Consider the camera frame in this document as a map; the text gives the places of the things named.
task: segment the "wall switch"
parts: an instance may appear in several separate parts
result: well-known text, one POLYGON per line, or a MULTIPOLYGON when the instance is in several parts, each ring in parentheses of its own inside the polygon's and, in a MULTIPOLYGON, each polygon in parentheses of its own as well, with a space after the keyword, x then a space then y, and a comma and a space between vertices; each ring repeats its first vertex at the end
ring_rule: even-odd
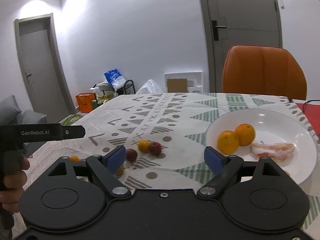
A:
POLYGON ((284 2, 283 0, 279 0, 279 7, 283 10, 284 9, 284 2))

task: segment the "finger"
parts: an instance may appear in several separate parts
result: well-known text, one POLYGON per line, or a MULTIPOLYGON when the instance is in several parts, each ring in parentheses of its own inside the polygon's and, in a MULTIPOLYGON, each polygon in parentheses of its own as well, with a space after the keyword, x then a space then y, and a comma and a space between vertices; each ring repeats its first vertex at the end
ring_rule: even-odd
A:
POLYGON ((27 182, 27 175, 19 170, 12 175, 4 176, 3 183, 7 188, 20 188, 27 182))
POLYGON ((2 204, 12 204, 19 202, 21 195, 24 193, 24 189, 17 188, 6 191, 0 191, 0 202, 2 204))
POLYGON ((27 158, 23 158, 21 162, 21 169, 22 170, 28 170, 30 168, 30 162, 27 158))
POLYGON ((2 204, 2 207, 7 211, 19 213, 19 204, 18 203, 2 204))

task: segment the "chair backrest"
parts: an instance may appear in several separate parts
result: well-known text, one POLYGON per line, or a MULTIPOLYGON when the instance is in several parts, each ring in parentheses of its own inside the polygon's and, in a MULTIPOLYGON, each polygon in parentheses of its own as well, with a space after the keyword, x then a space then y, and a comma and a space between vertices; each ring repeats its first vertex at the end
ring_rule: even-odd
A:
POLYGON ((307 82, 299 64, 285 49, 233 46, 225 61, 222 90, 305 100, 307 82))

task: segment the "blue gripper pad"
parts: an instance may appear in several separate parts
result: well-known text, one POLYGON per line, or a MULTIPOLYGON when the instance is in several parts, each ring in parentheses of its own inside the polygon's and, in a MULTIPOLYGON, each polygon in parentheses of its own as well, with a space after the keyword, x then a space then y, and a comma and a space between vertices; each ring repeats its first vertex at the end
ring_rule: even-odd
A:
POLYGON ((204 162, 210 168, 210 170, 216 175, 222 168, 227 165, 227 157, 219 153, 211 146, 207 146, 204 149, 204 162))
POLYGON ((102 157, 101 163, 105 166, 112 174, 116 171, 125 161, 125 147, 118 146, 108 154, 102 157))

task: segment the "yellow fruit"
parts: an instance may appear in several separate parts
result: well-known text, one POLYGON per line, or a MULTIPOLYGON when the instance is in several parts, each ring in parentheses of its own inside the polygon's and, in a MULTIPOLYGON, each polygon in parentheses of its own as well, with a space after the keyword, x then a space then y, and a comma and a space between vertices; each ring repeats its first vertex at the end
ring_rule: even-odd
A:
POLYGON ((147 140, 140 140, 138 142, 138 149, 143 152, 147 153, 149 151, 150 143, 147 140))
POLYGON ((124 172, 124 166, 121 165, 120 168, 116 171, 115 176, 122 175, 124 172))
POLYGON ((217 146, 222 154, 232 154, 239 147, 238 136, 233 131, 223 131, 218 136, 217 146))
POLYGON ((72 162, 79 162, 79 161, 80 161, 80 158, 79 158, 78 156, 72 155, 72 156, 70 157, 70 161, 72 161, 72 162))
POLYGON ((256 137, 256 132, 252 125, 243 123, 239 125, 235 129, 235 133, 239 138, 239 144, 240 146, 247 146, 251 144, 256 137))

